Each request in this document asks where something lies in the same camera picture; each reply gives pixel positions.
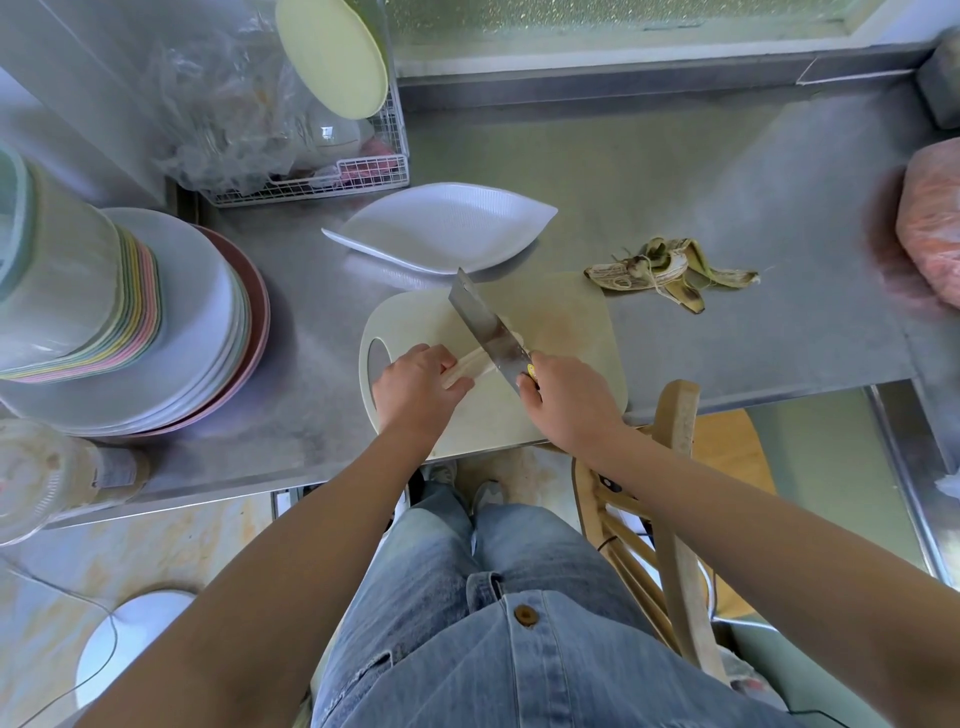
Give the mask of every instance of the forearm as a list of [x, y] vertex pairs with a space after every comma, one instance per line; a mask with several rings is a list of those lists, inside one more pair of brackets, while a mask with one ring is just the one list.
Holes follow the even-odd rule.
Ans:
[[81, 726], [290, 725], [429, 451], [401, 428], [384, 431], [231, 561]]
[[[622, 430], [589, 464], [671, 523], [791, 642], [888, 717], [939, 724], [938, 686], [960, 677], [956, 592], [851, 532], [635, 431]], [[924, 698], [928, 710], [914, 715]]]

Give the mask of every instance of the frosted glass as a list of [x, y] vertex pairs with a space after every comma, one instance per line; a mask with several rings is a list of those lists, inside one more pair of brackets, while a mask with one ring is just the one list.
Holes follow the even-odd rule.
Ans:
[[851, 0], [387, 0], [410, 41], [591, 29], [670, 28], [710, 18], [836, 20]]

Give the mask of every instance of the white cutting board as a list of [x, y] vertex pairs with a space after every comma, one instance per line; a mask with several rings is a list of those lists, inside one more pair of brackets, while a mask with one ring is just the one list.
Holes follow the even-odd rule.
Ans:
[[[523, 337], [527, 349], [580, 357], [607, 379], [620, 411], [626, 409], [627, 382], [607, 302], [603, 291], [583, 273], [511, 276], [478, 283], [477, 289], [504, 323]], [[367, 321], [360, 341], [360, 391], [377, 431], [367, 374], [373, 341], [383, 342], [391, 361], [421, 342], [431, 346], [444, 344], [458, 358], [479, 346], [446, 299], [448, 294], [446, 288], [401, 293], [381, 303]], [[476, 386], [457, 406], [430, 457], [458, 457], [542, 439], [513, 387], [494, 371], [477, 379]]]

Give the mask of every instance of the button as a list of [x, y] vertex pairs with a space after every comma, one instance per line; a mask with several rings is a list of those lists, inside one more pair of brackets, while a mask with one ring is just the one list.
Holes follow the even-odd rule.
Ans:
[[526, 604], [521, 604], [514, 609], [514, 617], [516, 617], [516, 621], [524, 627], [532, 627], [540, 621], [540, 615], [537, 614], [537, 610]]

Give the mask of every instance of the knife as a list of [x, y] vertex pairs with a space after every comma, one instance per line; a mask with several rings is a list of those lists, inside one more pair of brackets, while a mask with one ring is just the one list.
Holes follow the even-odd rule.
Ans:
[[476, 337], [493, 364], [500, 370], [500, 374], [506, 377], [510, 386], [518, 394], [520, 391], [516, 384], [518, 375], [527, 375], [534, 382], [537, 381], [530, 354], [500, 321], [500, 317], [484, 303], [473, 281], [469, 279], [463, 268], [457, 270], [457, 277], [450, 288], [449, 300], [470, 329], [470, 333]]

